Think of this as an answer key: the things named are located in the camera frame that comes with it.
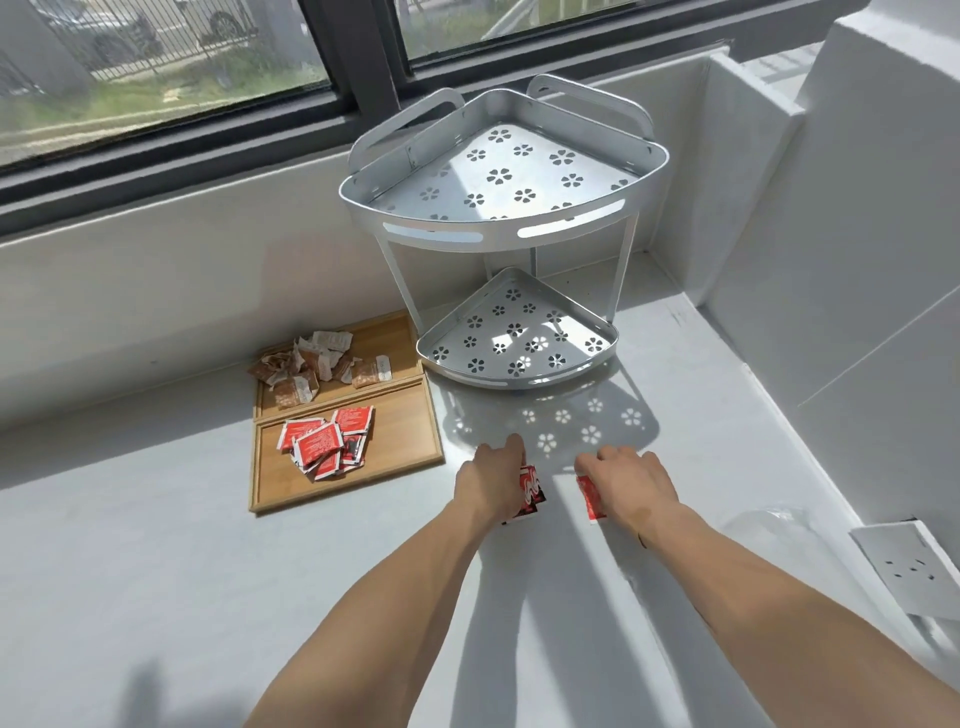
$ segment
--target window glass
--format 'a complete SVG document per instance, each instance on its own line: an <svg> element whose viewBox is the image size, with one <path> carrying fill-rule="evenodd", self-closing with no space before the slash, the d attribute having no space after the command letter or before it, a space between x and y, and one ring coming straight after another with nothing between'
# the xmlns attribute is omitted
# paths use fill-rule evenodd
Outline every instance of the window glass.
<svg viewBox="0 0 960 728"><path fill-rule="evenodd" d="M326 81L297 0L0 0L0 164Z"/></svg>
<svg viewBox="0 0 960 728"><path fill-rule="evenodd" d="M394 0L411 61L637 0Z"/></svg>

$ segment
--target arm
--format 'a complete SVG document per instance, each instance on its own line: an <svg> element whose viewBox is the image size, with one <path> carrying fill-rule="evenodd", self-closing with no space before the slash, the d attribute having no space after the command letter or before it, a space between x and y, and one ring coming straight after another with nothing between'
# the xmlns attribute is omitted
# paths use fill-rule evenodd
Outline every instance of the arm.
<svg viewBox="0 0 960 728"><path fill-rule="evenodd" d="M270 684L247 728L405 726L480 542L523 504L523 441L481 445L453 500L354 584Z"/></svg>
<svg viewBox="0 0 960 728"><path fill-rule="evenodd" d="M608 513L657 553L779 728L947 728L960 694L869 623L717 533L653 452L577 457Z"/></svg>

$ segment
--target window frame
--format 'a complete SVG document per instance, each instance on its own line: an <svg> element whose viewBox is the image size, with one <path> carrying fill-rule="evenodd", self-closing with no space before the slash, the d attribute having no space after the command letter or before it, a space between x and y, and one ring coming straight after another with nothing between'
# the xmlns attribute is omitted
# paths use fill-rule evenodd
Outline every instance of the window frame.
<svg viewBox="0 0 960 728"><path fill-rule="evenodd" d="M583 81L726 43L745 61L822 40L867 0L613 6L409 62L391 0L299 0L330 88L292 89L0 168L0 244L352 143L437 88L467 97L549 71Z"/></svg>

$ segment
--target power socket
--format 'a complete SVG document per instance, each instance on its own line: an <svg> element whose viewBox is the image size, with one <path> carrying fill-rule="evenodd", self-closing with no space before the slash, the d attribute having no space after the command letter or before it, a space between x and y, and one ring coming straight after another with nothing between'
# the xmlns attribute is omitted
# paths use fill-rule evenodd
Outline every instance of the power socket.
<svg viewBox="0 0 960 728"><path fill-rule="evenodd" d="M960 570L923 521L865 525L850 535L904 612L960 619Z"/></svg>

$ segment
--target white table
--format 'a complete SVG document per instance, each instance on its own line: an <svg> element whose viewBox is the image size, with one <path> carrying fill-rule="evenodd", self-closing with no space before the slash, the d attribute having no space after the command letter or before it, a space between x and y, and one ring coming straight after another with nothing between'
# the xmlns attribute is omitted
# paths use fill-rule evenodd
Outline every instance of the white table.
<svg viewBox="0 0 960 728"><path fill-rule="evenodd" d="M611 265L550 282L597 305ZM742 538L903 641L846 535L855 515L647 255L634 256L617 325L619 363L599 382L544 399L434 378L445 465L260 519L247 512L252 381L239 368L3 435L2 722L239 725L343 592L442 508L475 445L512 428L549 500L484 543L413 725L767 724L672 578L587 521L570 474L595 447L585 438L652 443L708 521L740 515ZM782 534L822 558L742 515L775 504L806 514L819 537Z"/></svg>

